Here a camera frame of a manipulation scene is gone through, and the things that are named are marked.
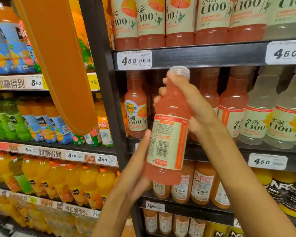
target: large orange juice bottle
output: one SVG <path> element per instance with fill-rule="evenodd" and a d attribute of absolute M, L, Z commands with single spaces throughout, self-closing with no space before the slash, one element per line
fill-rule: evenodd
<path fill-rule="evenodd" d="M 42 128 L 40 124 L 37 122 L 37 119 L 33 115 L 31 111 L 31 105 L 35 103 L 35 101 L 23 102 L 18 104 L 18 110 L 20 114 L 24 118 L 24 122 L 28 130 L 30 131 L 33 139 L 35 141 L 43 141 L 44 137 L 42 134 Z"/>
<path fill-rule="evenodd" d="M 139 48 L 166 46 L 165 0 L 136 0 Z"/>
<path fill-rule="evenodd" d="M 98 175 L 98 165 L 83 165 L 83 171 L 80 174 L 80 182 L 87 196 L 90 207 L 94 210 L 100 210 L 103 206 L 102 198 L 97 185 Z"/>
<path fill-rule="evenodd" d="M 54 183 L 50 181 L 51 166 L 49 159 L 38 157 L 37 176 L 41 179 L 43 187 L 51 199 L 59 198 L 59 195 L 55 189 Z"/>
<path fill-rule="evenodd" d="M 100 168 L 100 173 L 97 177 L 97 185 L 103 201 L 106 200 L 107 196 L 113 189 L 115 179 L 116 175 L 113 171 L 108 170 L 106 167 Z"/>
<path fill-rule="evenodd" d="M 199 204 L 206 205 L 210 199 L 216 172 L 210 163 L 197 162 L 195 164 L 191 199 Z"/>
<path fill-rule="evenodd" d="M 251 69 L 251 66 L 232 67 L 227 88 L 219 97 L 218 119 L 235 141 L 249 101 L 247 85 Z"/>
<path fill-rule="evenodd" d="M 197 0 L 166 0 L 166 46 L 194 44 Z"/>
<path fill-rule="evenodd" d="M 219 67 L 201 68 L 200 73 L 201 81 L 199 84 L 199 91 L 217 114 L 219 105 L 219 95 L 217 93 Z M 193 133 L 191 133 L 191 138 L 198 141 L 197 137 Z"/>
<path fill-rule="evenodd" d="M 64 145 L 72 143 L 70 131 L 68 130 L 66 123 L 57 111 L 55 105 L 45 107 L 45 112 L 48 115 L 51 123 L 53 124 L 58 142 Z"/>
<path fill-rule="evenodd" d="M 47 195 L 45 191 L 41 177 L 38 175 L 37 168 L 39 161 L 36 157 L 25 155 L 22 163 L 22 171 L 27 176 L 28 181 L 31 183 L 32 189 L 35 191 L 37 196 Z"/>
<path fill-rule="evenodd" d="M 102 105 L 98 105 L 97 109 L 97 116 L 98 116 L 98 127 L 100 129 L 101 137 L 102 137 L 102 144 L 105 147 L 113 147 L 114 143 L 112 140 L 112 135 L 110 131 L 109 122 L 106 116 L 105 108 Z"/>
<path fill-rule="evenodd" d="M 7 40 L 14 71 L 18 73 L 36 72 L 31 55 L 26 47 L 20 28 L 20 19 L 11 8 L 9 0 L 0 0 L 0 30 Z"/>
<path fill-rule="evenodd" d="M 74 197 L 66 183 L 66 164 L 57 160 L 49 161 L 51 170 L 47 183 L 52 183 L 62 202 L 72 202 Z"/>
<path fill-rule="evenodd" d="M 261 40 L 270 0 L 236 0 L 231 14 L 227 42 Z"/>
<path fill-rule="evenodd" d="M 78 205 L 87 204 L 88 200 L 83 190 L 79 176 L 82 172 L 82 164 L 69 162 L 66 164 L 66 183 L 69 186 L 74 199 Z"/>
<path fill-rule="evenodd" d="M 94 65 L 92 61 L 85 23 L 83 22 L 83 17 L 81 14 L 74 11 L 71 11 L 71 15 L 72 15 L 72 19 L 74 20 L 74 26 L 76 28 L 86 71 L 94 72 Z"/>
<path fill-rule="evenodd" d="M 230 207 L 228 196 L 224 187 L 222 186 L 222 183 L 220 182 L 218 175 L 216 175 L 214 180 L 213 191 L 211 192 L 210 200 L 218 208 L 228 209 Z"/>
<path fill-rule="evenodd" d="M 128 132 L 140 138 L 145 134 L 147 122 L 147 96 L 141 86 L 140 71 L 127 71 L 127 93 L 125 109 L 128 117 Z"/>
<path fill-rule="evenodd" d="M 195 45 L 225 43 L 234 0 L 199 0 Z"/>
<path fill-rule="evenodd" d="M 10 155 L 5 152 L 0 152 L 0 175 L 4 183 L 9 187 L 12 192 L 22 191 L 19 183 L 13 176 L 12 171 L 9 169 Z"/>
<path fill-rule="evenodd" d="M 111 6 L 116 49 L 138 49 L 136 0 L 111 0 Z"/>
<path fill-rule="evenodd" d="M 171 194 L 174 201 L 185 204 L 190 200 L 191 188 L 193 183 L 194 163 L 185 160 L 182 167 L 180 184 L 172 186 Z"/>
<path fill-rule="evenodd" d="M 31 111 L 35 118 L 37 119 L 37 122 L 41 126 L 42 134 L 44 136 L 44 139 L 47 143 L 55 143 L 57 142 L 57 136 L 55 134 L 55 129 L 53 126 L 53 123 L 49 119 L 45 107 L 50 105 L 50 103 L 46 102 L 33 102 L 30 105 Z"/>
<path fill-rule="evenodd" d="M 183 66 L 171 67 L 169 75 L 190 78 L 190 71 Z M 150 180 L 165 184 L 180 184 L 188 122 L 191 110 L 181 90 L 170 79 L 167 94 L 156 104 L 147 161 L 143 175 Z"/>

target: shelf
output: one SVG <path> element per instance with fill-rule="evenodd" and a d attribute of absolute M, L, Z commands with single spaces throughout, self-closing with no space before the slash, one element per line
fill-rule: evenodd
<path fill-rule="evenodd" d="M 135 152 L 135 145 L 141 138 L 134 138 L 128 136 L 128 148 L 130 153 Z M 237 142 L 237 146 L 245 160 L 248 162 L 250 154 L 265 154 L 265 155 L 280 155 L 287 156 L 286 171 L 296 172 L 296 146 L 292 149 L 278 149 L 272 147 L 266 143 L 260 145 L 248 145 L 240 141 Z M 192 139 L 188 139 L 186 142 L 184 159 L 193 161 L 209 162 L 201 145 Z"/>
<path fill-rule="evenodd" d="M 139 199 L 140 208 L 146 208 L 146 201 L 164 204 L 165 211 L 175 215 L 182 215 L 190 218 L 201 219 L 209 222 L 234 226 L 235 215 L 232 209 L 223 210 L 216 207 L 211 201 L 205 206 L 195 204 L 191 199 L 186 204 L 175 202 L 171 196 L 167 199 L 158 199 L 152 190 L 145 191 Z M 296 218 L 288 216 L 296 226 Z"/>
<path fill-rule="evenodd" d="M 85 207 L 81 207 L 81 206 L 74 205 L 74 204 L 62 203 L 62 202 L 54 201 L 54 200 L 47 199 L 47 198 L 37 197 L 35 195 L 14 193 L 14 192 L 6 190 L 5 188 L 4 189 L 0 188 L 0 196 L 6 196 L 6 197 L 13 196 L 13 197 L 19 198 L 21 201 L 26 202 L 26 203 L 50 207 L 53 209 L 58 209 L 61 211 L 66 211 L 66 212 L 74 213 L 77 215 L 84 215 L 84 216 L 88 216 L 88 217 L 92 217 L 92 218 L 99 218 L 99 215 L 101 212 L 98 210 L 93 210 L 90 208 L 85 208 Z"/>
<path fill-rule="evenodd" d="M 76 146 L 73 143 L 62 145 L 59 142 L 25 142 L 20 140 L 10 141 L 4 139 L 0 140 L 0 150 L 19 154 L 118 167 L 114 147 L 107 148 L 103 145 L 90 147 L 89 145 Z"/>
<path fill-rule="evenodd" d="M 95 72 L 87 73 L 91 91 L 100 91 L 99 81 Z M 0 76 L 0 90 L 48 90 L 42 74 L 3 75 Z"/>

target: white price tag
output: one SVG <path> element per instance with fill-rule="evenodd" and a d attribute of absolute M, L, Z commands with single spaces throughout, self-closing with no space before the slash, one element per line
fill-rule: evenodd
<path fill-rule="evenodd" d="M 288 158 L 283 155 L 264 155 L 251 153 L 248 165 L 250 167 L 264 168 L 271 170 L 285 170 Z"/>
<path fill-rule="evenodd" d="M 269 65 L 296 64 L 296 40 L 270 42 L 266 48 L 265 62 Z"/>
<path fill-rule="evenodd" d="M 38 90 L 42 90 L 44 89 L 43 87 L 43 80 L 41 77 L 30 77 L 30 88 L 31 89 L 38 89 Z"/>
<path fill-rule="evenodd" d="M 96 154 L 95 162 L 99 165 L 116 166 L 118 167 L 115 155 L 101 155 Z"/>
<path fill-rule="evenodd" d="M 153 210 L 153 211 L 165 212 L 166 206 L 164 204 L 146 201 L 146 209 Z"/>
<path fill-rule="evenodd" d="M 83 152 L 67 150 L 65 159 L 71 160 L 71 161 L 83 161 L 84 160 Z"/>
<path fill-rule="evenodd" d="M 145 70 L 152 67 L 152 52 L 120 51 L 117 53 L 117 67 L 119 70 Z"/>
<path fill-rule="evenodd" d="M 27 155 L 38 155 L 38 147 L 36 146 L 21 146 L 21 152 Z"/>
<path fill-rule="evenodd" d="M 234 219 L 234 227 L 236 227 L 236 228 L 241 228 L 241 226 L 240 226 L 240 224 L 239 224 L 237 218 Z"/>

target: blue label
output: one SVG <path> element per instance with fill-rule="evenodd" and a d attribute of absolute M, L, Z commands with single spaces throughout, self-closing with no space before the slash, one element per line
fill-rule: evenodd
<path fill-rule="evenodd" d="M 36 116 L 37 122 L 40 124 L 42 128 L 43 136 L 47 143 L 55 143 L 57 142 L 57 136 L 55 134 L 55 129 L 53 124 L 47 115 Z"/>
<path fill-rule="evenodd" d="M 36 141 L 43 141 L 44 137 L 42 134 L 42 128 L 37 122 L 37 119 L 35 118 L 35 116 L 27 115 L 23 117 L 24 117 L 25 125 L 29 129 L 33 139 Z"/>
<path fill-rule="evenodd" d="M 72 143 L 71 133 L 62 117 L 50 117 L 49 119 L 54 126 L 58 142 L 64 145 Z"/>
<path fill-rule="evenodd" d="M 20 73 L 35 72 L 34 63 L 21 35 L 19 25 L 12 22 L 0 22 L 0 29 L 7 40 L 14 65 Z"/>

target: juice bottle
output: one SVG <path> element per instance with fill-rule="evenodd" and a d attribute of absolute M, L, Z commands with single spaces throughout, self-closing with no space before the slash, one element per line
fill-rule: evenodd
<path fill-rule="evenodd" d="M 16 134 L 15 128 L 14 128 L 12 122 L 10 121 L 10 119 L 8 118 L 7 114 L 3 110 L 4 103 L 5 103 L 5 101 L 0 94 L 0 121 L 1 121 L 1 125 L 4 129 L 6 137 L 9 140 L 17 140 L 18 136 Z"/>
<path fill-rule="evenodd" d="M 159 184 L 157 182 L 152 183 L 153 193 L 159 199 L 166 199 L 171 194 L 171 186 L 165 184 Z"/>
<path fill-rule="evenodd" d="M 100 129 L 100 133 L 102 137 L 102 144 L 105 147 L 113 147 L 114 144 L 113 144 L 112 135 L 111 135 L 104 106 L 101 106 L 101 105 L 98 106 L 97 116 L 98 116 L 98 127 Z"/>
<path fill-rule="evenodd" d="M 239 135 L 249 101 L 247 85 L 251 69 L 250 66 L 232 67 L 227 88 L 219 98 L 218 119 L 225 125 L 234 141 Z"/>
<path fill-rule="evenodd" d="M 17 108 L 24 119 L 24 124 L 30 131 L 32 138 L 35 141 L 43 141 L 44 137 L 42 134 L 42 128 L 40 124 L 37 122 L 37 119 L 35 118 L 35 116 L 33 115 L 33 112 L 31 111 L 30 106 L 33 103 L 35 102 L 29 101 L 29 102 L 18 103 Z"/>
<path fill-rule="evenodd" d="M 58 142 L 63 145 L 72 143 L 72 138 L 68 127 L 57 111 L 55 105 L 45 107 L 45 113 L 48 115 L 54 127 Z"/>
<path fill-rule="evenodd" d="M 191 218 L 190 228 L 188 230 L 189 237 L 202 237 L 205 230 L 206 222 Z"/>
<path fill-rule="evenodd" d="M 199 204 L 206 205 L 209 202 L 210 192 L 213 187 L 216 171 L 210 163 L 197 162 L 195 164 L 191 199 Z"/>
<path fill-rule="evenodd" d="M 91 56 L 91 51 L 89 47 L 85 24 L 83 22 L 83 17 L 81 14 L 74 11 L 72 11 L 71 14 L 72 14 L 72 19 L 74 20 L 74 26 L 76 28 L 86 71 L 94 72 L 94 65 L 92 62 L 92 56 Z"/>
<path fill-rule="evenodd" d="M 82 164 L 70 162 L 66 164 L 66 183 L 69 186 L 78 205 L 87 204 L 88 200 L 83 190 L 79 176 L 82 172 Z"/>
<path fill-rule="evenodd" d="M 39 160 L 36 157 L 25 155 L 22 163 L 22 171 L 27 176 L 28 181 L 32 185 L 32 189 L 37 196 L 47 195 L 41 177 L 38 175 Z"/>
<path fill-rule="evenodd" d="M 94 210 L 100 210 L 103 206 L 102 198 L 97 185 L 98 175 L 98 165 L 83 165 L 83 171 L 80 174 L 80 182 L 87 196 L 90 207 Z"/>
<path fill-rule="evenodd" d="M 22 191 L 25 194 L 33 193 L 31 183 L 28 177 L 22 171 L 23 155 L 13 155 L 10 157 L 9 170 L 13 173 L 14 178 L 19 183 Z"/>
<path fill-rule="evenodd" d="M 139 48 L 166 46 L 165 0 L 136 0 Z"/>
<path fill-rule="evenodd" d="M 66 183 L 66 164 L 57 160 L 50 160 L 49 164 L 51 167 L 47 181 L 49 187 L 55 187 L 63 203 L 72 202 L 74 197 Z"/>
<path fill-rule="evenodd" d="M 263 141 L 280 149 L 291 149 L 296 143 L 296 74 L 287 90 L 278 95 Z"/>
<path fill-rule="evenodd" d="M 185 237 L 188 233 L 189 222 L 190 222 L 189 217 L 174 215 L 174 220 L 173 220 L 174 235 L 176 237 Z"/>
<path fill-rule="evenodd" d="M 49 198 L 59 198 L 59 195 L 55 189 L 54 183 L 49 179 L 51 167 L 49 159 L 38 157 L 37 176 L 41 180 L 44 190 L 47 192 Z"/>
<path fill-rule="evenodd" d="M 228 209 L 230 207 L 228 196 L 224 187 L 222 186 L 222 183 L 220 182 L 218 175 L 216 175 L 213 183 L 213 190 L 210 195 L 210 200 L 218 208 Z"/>
<path fill-rule="evenodd" d="M 116 176 L 113 171 L 108 170 L 106 167 L 100 168 L 100 173 L 97 177 L 97 185 L 103 201 L 106 200 L 113 189 L 115 179 Z"/>
<path fill-rule="evenodd" d="M 8 43 L 14 65 L 12 68 L 18 73 L 33 73 L 34 63 L 20 33 L 19 22 L 9 0 L 0 0 L 0 30 Z"/>
<path fill-rule="evenodd" d="M 197 0 L 166 0 L 166 46 L 194 44 Z"/>
<path fill-rule="evenodd" d="M 128 132 L 132 137 L 140 138 L 145 134 L 147 123 L 147 96 L 141 87 L 139 71 L 127 71 L 127 93 L 125 109 L 128 117 Z"/>
<path fill-rule="evenodd" d="M 136 0 L 111 0 L 117 50 L 138 49 Z"/>
<path fill-rule="evenodd" d="M 236 228 L 233 226 L 228 226 L 226 234 L 224 236 L 236 236 L 236 237 L 244 237 L 244 233 L 241 228 Z"/>
<path fill-rule="evenodd" d="M 272 170 L 272 182 L 266 188 L 272 198 L 280 203 L 284 195 L 288 194 L 290 187 L 296 182 L 296 174 L 288 171 Z"/>
<path fill-rule="evenodd" d="M 57 142 L 57 136 L 55 134 L 53 123 L 51 122 L 45 111 L 45 107 L 47 106 L 48 104 L 43 102 L 32 102 L 30 108 L 33 115 L 37 119 L 37 122 L 41 126 L 42 134 L 46 142 L 55 143 Z"/>
<path fill-rule="evenodd" d="M 21 191 L 21 187 L 9 169 L 10 155 L 6 152 L 0 152 L 0 175 L 4 183 L 9 187 L 12 192 Z"/>
<path fill-rule="evenodd" d="M 187 79 L 190 71 L 186 67 L 174 66 L 167 75 L 180 75 Z M 143 175 L 150 180 L 165 185 L 175 185 L 181 182 L 182 165 L 188 132 L 188 121 L 191 110 L 180 89 L 170 79 L 167 81 L 167 94 L 156 104 L 156 114 L 147 161 L 144 163 Z"/>
<path fill-rule="evenodd" d="M 263 185 L 264 188 L 267 188 L 269 184 L 272 182 L 272 174 L 270 170 L 253 167 L 251 167 L 251 170 L 253 171 L 258 181 L 260 182 L 260 184 Z"/>
<path fill-rule="evenodd" d="M 204 237 L 224 236 L 226 232 L 227 232 L 227 225 L 207 222 Z"/>
<path fill-rule="evenodd" d="M 42 73 L 41 67 L 40 67 L 40 65 L 38 63 L 38 59 L 37 59 L 37 57 L 35 55 L 35 51 L 34 51 L 34 49 L 32 47 L 30 39 L 28 38 L 28 36 L 26 34 L 26 30 L 25 30 L 25 27 L 24 27 L 24 24 L 23 24 L 22 20 L 20 20 L 20 22 L 19 22 L 19 27 L 20 27 L 20 33 L 21 33 L 21 35 L 22 35 L 22 37 L 24 39 L 24 43 L 25 43 L 25 45 L 26 45 L 26 47 L 27 47 L 27 49 L 28 49 L 28 51 L 29 51 L 29 53 L 31 55 L 32 61 L 34 63 L 34 68 L 38 73 Z"/>
<path fill-rule="evenodd" d="M 241 125 L 238 140 L 249 145 L 263 142 L 266 127 L 270 124 L 277 101 L 278 75 L 259 75 L 252 91 Z"/>
<path fill-rule="evenodd" d="M 227 42 L 261 40 L 265 33 L 270 0 L 236 0 L 232 10 Z"/>
<path fill-rule="evenodd" d="M 264 40 L 296 38 L 296 0 L 272 0 Z"/>
<path fill-rule="evenodd" d="M 168 235 L 172 231 L 172 216 L 170 213 L 159 212 L 159 229 L 164 235 Z"/>
<path fill-rule="evenodd" d="M 217 93 L 219 69 L 219 67 L 201 68 L 201 81 L 199 84 L 199 91 L 201 92 L 201 95 L 213 107 L 216 114 L 219 105 L 219 95 Z M 193 133 L 191 133 L 191 138 L 198 141 L 196 135 Z"/>
<path fill-rule="evenodd" d="M 145 218 L 145 227 L 149 235 L 153 235 L 158 229 L 157 211 L 143 209 Z"/>
<path fill-rule="evenodd" d="M 183 161 L 182 176 L 180 184 L 172 186 L 172 198 L 180 204 L 185 204 L 190 199 L 193 183 L 194 163 L 192 161 Z"/>
<path fill-rule="evenodd" d="M 199 0 L 194 44 L 225 43 L 234 0 Z"/>
<path fill-rule="evenodd" d="M 11 92 L 2 93 L 2 95 L 5 98 L 2 109 L 7 114 L 7 117 L 15 128 L 18 138 L 22 141 L 32 140 L 33 138 L 24 124 L 24 118 L 18 111 L 17 100 L 13 97 Z"/>

